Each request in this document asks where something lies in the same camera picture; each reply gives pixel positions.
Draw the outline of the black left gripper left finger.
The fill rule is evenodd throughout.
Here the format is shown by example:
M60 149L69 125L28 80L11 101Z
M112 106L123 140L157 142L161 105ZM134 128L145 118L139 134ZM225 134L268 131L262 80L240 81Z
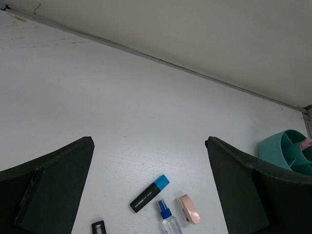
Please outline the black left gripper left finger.
M90 136L0 173L2 234L69 234L94 152Z

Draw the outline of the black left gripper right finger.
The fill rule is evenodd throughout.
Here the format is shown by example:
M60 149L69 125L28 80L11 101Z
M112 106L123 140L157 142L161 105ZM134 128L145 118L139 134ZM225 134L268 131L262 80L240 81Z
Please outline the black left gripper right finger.
M230 234L310 234L312 177L251 156L211 136L205 141Z

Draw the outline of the pink eraser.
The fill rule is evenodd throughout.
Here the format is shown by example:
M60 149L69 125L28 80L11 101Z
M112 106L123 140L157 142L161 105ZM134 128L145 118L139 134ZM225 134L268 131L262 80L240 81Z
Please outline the pink eraser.
M193 203L191 197L188 194L184 194L176 199L179 210L183 219L192 225L197 225L200 223L200 214Z

